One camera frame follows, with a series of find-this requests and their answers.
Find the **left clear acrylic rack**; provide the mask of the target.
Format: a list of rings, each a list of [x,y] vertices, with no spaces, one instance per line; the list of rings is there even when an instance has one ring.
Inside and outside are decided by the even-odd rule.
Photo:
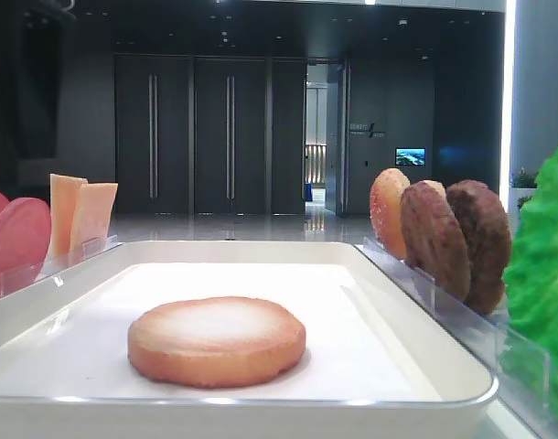
[[[2,273],[0,275],[0,298],[28,287],[34,282],[57,275],[81,262],[107,252],[119,244],[117,235],[111,235],[107,238],[95,238],[84,242],[73,252],[68,252],[55,258],[47,258],[44,262],[39,262],[35,265],[26,265]]]

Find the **inner golden bun slice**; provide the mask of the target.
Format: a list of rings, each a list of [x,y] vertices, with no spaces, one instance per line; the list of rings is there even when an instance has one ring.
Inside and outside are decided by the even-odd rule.
[[[384,248],[397,259],[406,255],[401,227],[401,197],[410,186],[408,177],[397,168],[379,173],[370,188],[370,222]]]

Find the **orange cheese slice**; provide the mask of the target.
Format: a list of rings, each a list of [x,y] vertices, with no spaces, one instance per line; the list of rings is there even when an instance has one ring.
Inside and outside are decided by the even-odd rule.
[[[70,231],[70,251],[83,243],[108,236],[117,183],[86,183],[80,186]]]
[[[80,187],[88,183],[86,178],[49,175],[52,258],[60,257],[70,250],[71,227]]]

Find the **potted plant with flowers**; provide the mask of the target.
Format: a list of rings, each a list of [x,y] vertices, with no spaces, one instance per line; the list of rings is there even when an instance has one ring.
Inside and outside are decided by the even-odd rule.
[[[518,212],[532,198],[537,187],[536,179],[538,174],[538,171],[528,172],[524,168],[512,174],[510,180],[510,201]]]

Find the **inner brown meat patty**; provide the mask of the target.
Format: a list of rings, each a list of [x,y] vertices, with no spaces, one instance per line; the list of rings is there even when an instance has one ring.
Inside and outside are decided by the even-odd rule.
[[[420,181],[401,197],[405,263],[435,279],[435,284],[463,302],[470,289],[465,236],[445,194]]]

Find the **right clear acrylic rack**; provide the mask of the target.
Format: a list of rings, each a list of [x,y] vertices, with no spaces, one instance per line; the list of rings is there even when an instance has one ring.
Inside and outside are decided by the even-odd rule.
[[[544,348],[510,328],[505,305],[489,317],[480,316],[437,288],[431,276],[393,257],[380,242],[366,237],[360,249],[497,374],[498,398],[489,405],[476,438],[558,438],[553,404],[558,370]]]

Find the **golden bun slice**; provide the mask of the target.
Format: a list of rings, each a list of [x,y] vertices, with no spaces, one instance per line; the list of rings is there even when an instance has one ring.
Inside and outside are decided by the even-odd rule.
[[[446,198],[445,188],[442,183],[433,180],[423,180],[423,183],[433,188],[442,198]]]
[[[379,173],[370,188],[370,222],[384,248],[397,259],[406,255],[401,227],[401,197],[410,186],[408,177],[397,168]]]

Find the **white rectangular metal tray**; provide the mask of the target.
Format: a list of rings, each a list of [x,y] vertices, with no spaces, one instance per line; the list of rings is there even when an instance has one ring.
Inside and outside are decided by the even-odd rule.
[[[124,243],[0,298],[0,438],[468,438],[493,366],[389,255]]]

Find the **tan bun slice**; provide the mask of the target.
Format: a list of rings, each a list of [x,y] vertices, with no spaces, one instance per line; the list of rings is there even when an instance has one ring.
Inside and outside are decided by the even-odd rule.
[[[150,380],[200,389],[263,384],[295,367],[306,327],[275,302],[220,296],[159,305],[127,332],[127,357]]]

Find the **brown meat patty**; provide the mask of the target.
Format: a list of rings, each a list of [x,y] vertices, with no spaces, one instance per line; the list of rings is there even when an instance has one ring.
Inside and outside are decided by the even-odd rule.
[[[435,284],[463,302],[470,289],[465,236],[445,194],[420,181],[401,197],[405,263],[435,279]]]
[[[470,289],[465,304],[487,316],[505,294],[503,274],[512,246],[509,217],[499,196],[476,180],[451,185],[446,198],[467,244]]]

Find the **dark double doors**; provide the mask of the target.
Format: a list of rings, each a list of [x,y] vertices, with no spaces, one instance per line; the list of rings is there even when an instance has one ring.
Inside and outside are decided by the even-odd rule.
[[[123,214],[300,214],[301,59],[119,55],[117,208]]]

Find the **outer brown meat patty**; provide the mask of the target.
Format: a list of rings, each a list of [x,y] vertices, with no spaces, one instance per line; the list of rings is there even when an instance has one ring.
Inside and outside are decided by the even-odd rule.
[[[487,316],[505,294],[503,274],[512,246],[509,217],[499,196],[476,180],[451,185],[446,198],[467,244],[470,289],[465,304]]]

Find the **wall mounted display screen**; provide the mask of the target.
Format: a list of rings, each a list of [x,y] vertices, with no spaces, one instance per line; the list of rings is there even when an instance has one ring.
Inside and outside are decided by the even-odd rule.
[[[395,165],[425,166],[425,150],[423,148],[397,148],[395,150]]]

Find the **outer golden bun slice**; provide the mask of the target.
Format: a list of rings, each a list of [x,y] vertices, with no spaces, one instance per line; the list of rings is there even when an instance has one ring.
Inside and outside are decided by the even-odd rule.
[[[423,180],[423,183],[433,188],[442,198],[446,198],[445,188],[442,183],[433,180]]]

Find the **inner orange cheese slice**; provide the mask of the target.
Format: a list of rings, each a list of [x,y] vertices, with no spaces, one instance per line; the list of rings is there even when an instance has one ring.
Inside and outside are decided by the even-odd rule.
[[[70,251],[83,243],[108,236],[117,183],[86,183],[80,186],[70,231]]]

